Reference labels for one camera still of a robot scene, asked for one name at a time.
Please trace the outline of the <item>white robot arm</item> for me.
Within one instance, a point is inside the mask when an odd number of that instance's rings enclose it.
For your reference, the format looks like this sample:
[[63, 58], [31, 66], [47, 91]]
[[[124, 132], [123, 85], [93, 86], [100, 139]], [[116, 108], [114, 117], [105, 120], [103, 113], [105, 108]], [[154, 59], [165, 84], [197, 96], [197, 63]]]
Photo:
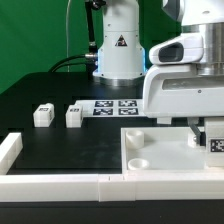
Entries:
[[104, 0], [103, 45], [93, 77], [110, 85], [143, 85], [143, 111], [159, 123], [186, 117], [206, 145], [224, 140], [224, 0], [162, 0], [181, 23], [179, 36], [145, 51], [139, 42], [138, 0]]

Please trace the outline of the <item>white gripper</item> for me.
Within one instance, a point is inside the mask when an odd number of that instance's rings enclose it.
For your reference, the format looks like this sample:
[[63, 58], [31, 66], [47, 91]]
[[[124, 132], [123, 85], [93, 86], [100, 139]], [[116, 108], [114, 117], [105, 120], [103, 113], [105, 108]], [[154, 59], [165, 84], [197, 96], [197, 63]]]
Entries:
[[153, 66], [143, 85], [143, 112], [149, 118], [186, 117], [197, 145], [206, 145], [206, 135], [196, 117], [224, 116], [224, 76], [200, 75], [197, 62], [204, 55], [203, 37], [185, 33], [158, 44], [149, 51]]

